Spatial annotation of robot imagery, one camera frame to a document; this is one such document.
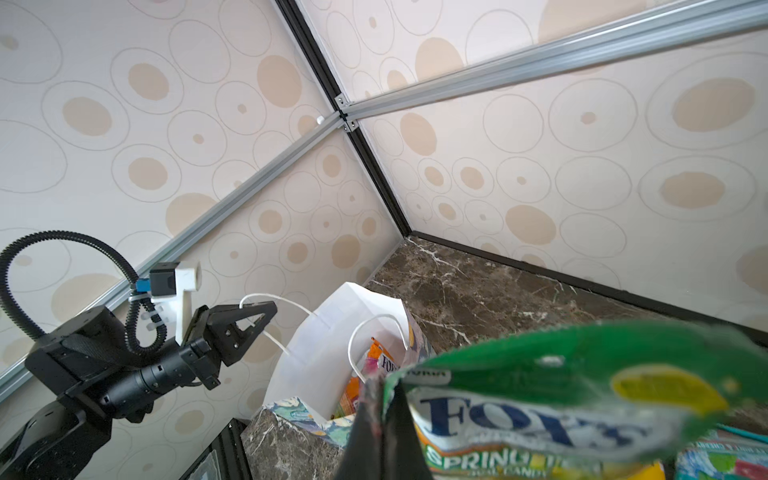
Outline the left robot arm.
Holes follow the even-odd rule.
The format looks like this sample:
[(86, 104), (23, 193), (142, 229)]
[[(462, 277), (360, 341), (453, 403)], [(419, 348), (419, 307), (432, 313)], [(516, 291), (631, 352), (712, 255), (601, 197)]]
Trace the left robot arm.
[[(86, 310), (45, 332), (21, 308), (9, 272), (22, 251), (44, 241), (70, 241), (108, 257), (126, 277), (129, 310), (120, 321), (106, 306)], [(112, 436), (112, 423), (140, 423), (154, 403), (177, 388), (220, 384), (223, 366), (243, 359), (278, 308), (272, 301), (198, 308), (180, 341), (156, 302), (178, 293), (179, 263), (159, 263), (139, 277), (114, 248), (89, 235), (50, 230), (26, 235), (1, 253), (1, 308), (34, 345), (26, 369), (56, 397), (1, 451), (4, 479), (73, 479)]]

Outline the horizontal aluminium rail back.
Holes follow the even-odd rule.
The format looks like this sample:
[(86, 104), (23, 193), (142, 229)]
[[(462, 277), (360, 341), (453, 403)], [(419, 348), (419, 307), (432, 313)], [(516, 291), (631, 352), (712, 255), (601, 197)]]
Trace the horizontal aluminium rail back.
[(349, 103), (359, 120), (767, 27), (765, 1), (678, 1)]

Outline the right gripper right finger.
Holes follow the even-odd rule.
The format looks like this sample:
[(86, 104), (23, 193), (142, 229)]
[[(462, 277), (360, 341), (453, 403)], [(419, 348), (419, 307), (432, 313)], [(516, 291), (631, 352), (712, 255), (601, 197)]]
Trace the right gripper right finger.
[(383, 416), (382, 478), (386, 480), (432, 480), (418, 439), (406, 394), (394, 389)]

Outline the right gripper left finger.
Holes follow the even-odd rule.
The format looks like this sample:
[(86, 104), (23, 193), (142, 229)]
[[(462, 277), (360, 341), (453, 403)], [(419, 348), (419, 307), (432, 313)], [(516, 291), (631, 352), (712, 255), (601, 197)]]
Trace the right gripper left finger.
[(336, 473), (336, 480), (382, 478), (382, 377), (364, 386), (352, 430)]

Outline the teal Fox's candy bag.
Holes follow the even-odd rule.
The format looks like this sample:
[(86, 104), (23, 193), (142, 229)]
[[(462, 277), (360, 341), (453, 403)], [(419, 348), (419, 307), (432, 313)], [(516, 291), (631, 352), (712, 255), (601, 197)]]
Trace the teal Fox's candy bag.
[(719, 425), (675, 460), (675, 479), (767, 480), (767, 436)]

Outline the black frame post left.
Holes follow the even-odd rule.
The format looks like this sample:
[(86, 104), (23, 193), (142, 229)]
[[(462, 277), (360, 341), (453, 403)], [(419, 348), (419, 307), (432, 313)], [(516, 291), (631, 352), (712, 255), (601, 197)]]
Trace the black frame post left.
[(348, 99), (342, 92), (336, 76), (326, 59), (326, 55), (321, 51), (320, 45), (317, 43), (298, 3), (293, 0), (276, 0), (275, 4), (297, 41), (299, 49), (304, 59), (308, 62), (321, 90), (331, 103), (334, 111), (340, 115), (342, 127), (346, 132), (347, 138), (360, 158), (389, 216), (394, 221), (400, 234), (403, 237), (409, 237), (413, 230), (406, 215), (396, 199), (390, 182), (385, 178), (384, 171), (368, 140), (360, 129), (359, 122), (352, 120), (347, 115)]

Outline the floral white paper bag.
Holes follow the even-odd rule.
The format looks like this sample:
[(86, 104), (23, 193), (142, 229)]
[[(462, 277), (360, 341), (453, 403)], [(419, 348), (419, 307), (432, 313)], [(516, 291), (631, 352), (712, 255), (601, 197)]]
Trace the floral white paper bag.
[(282, 350), (263, 406), (293, 426), (327, 443), (345, 447), (355, 414), (335, 418), (334, 412), (352, 376), (364, 381), (363, 357), (378, 340), (400, 368), (434, 355), (429, 340), (396, 298), (347, 282), (310, 311), (277, 295), (266, 296), (290, 313), (306, 318), (291, 340), (271, 341)]

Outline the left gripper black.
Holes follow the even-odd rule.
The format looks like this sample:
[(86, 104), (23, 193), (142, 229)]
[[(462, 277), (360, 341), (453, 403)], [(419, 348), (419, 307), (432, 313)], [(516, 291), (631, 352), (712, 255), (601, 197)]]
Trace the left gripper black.
[(113, 419), (143, 420), (154, 404), (178, 388), (220, 384), (221, 364), (231, 366), (278, 313), (272, 301), (199, 307), (182, 346), (164, 347), (158, 358), (138, 369), (123, 369), (95, 386), (95, 400)]

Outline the aluminium rail left side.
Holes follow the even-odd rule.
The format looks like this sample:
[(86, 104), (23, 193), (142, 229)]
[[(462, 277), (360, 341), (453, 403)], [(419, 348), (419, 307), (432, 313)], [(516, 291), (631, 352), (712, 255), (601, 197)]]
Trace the aluminium rail left side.
[[(186, 251), (195, 246), (215, 227), (219, 226), (286, 169), (301, 159), (309, 150), (339, 127), (342, 127), (343, 123), (344, 120), (339, 111), (324, 117), (322, 122), (318, 122), (316, 128), (289, 145), (264, 168), (260, 169), (255, 175), (229, 193), (223, 200), (216, 203), (204, 215), (192, 222), (179, 235), (172, 238), (152, 256), (148, 257), (144, 263), (137, 267), (137, 272), (141, 276), (148, 272), (149, 268), (155, 263), (176, 261), (181, 258)], [(123, 280), (96, 298), (87, 305), (87, 308), (99, 305), (105, 305), (110, 309), (115, 308), (128, 299), (129, 291), (128, 281)], [(1, 375), (1, 405), (31, 378), (32, 374), (24, 366), (24, 358), (9, 367)]]

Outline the orange snack bag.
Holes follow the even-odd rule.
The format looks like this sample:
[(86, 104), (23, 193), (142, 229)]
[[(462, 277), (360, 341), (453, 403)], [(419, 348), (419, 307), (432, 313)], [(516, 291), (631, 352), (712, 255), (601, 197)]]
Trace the orange snack bag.
[(356, 413), (359, 403), (361, 381), (357, 376), (352, 376), (344, 388), (339, 399), (338, 407), (334, 412), (335, 418), (350, 416)]
[(398, 370), (399, 365), (388, 350), (374, 337), (371, 337), (370, 340), (371, 345), (363, 357), (361, 369), (363, 375), (368, 378), (379, 371), (390, 373)]

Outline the green snack bag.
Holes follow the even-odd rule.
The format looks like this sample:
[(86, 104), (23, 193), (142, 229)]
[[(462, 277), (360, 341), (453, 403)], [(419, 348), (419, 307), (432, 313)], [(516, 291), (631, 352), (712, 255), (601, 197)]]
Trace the green snack bag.
[(391, 374), (433, 478), (622, 479), (767, 399), (767, 353), (740, 332), (634, 320), (530, 332)]

